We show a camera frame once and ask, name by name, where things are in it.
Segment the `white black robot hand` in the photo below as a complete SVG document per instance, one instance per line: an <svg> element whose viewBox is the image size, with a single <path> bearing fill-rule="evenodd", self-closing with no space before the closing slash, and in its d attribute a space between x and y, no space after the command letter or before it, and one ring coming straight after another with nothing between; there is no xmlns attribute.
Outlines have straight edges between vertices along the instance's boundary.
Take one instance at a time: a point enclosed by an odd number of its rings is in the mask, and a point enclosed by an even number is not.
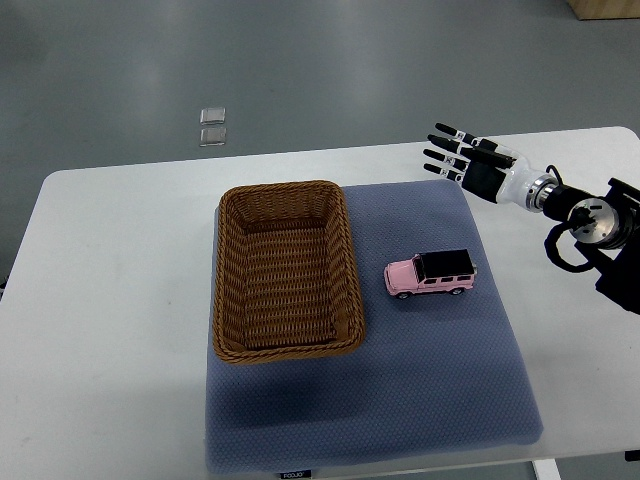
<svg viewBox="0 0 640 480"><path fill-rule="evenodd" d="M427 140L466 160L431 149L424 149L423 154L450 168L466 169L460 172L425 163L426 171L460 182L464 190L494 204L514 203L525 210L542 209L547 173L533 169L524 156L491 140L475 139L472 134L443 123L436 123L435 128L453 138L429 134Z"/></svg>

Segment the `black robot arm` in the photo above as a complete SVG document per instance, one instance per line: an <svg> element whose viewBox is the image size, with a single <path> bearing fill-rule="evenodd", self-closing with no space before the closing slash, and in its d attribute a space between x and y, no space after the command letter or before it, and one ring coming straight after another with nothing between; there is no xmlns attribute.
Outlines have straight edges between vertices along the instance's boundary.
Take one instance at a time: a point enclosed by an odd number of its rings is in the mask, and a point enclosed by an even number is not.
<svg viewBox="0 0 640 480"><path fill-rule="evenodd" d="M519 152L487 137L437 123L423 154L424 169L493 204L513 203L556 225L544 248L569 273L599 272L595 290L626 311L639 312L639 190L609 180L604 196L565 183L553 165L535 170Z"/></svg>

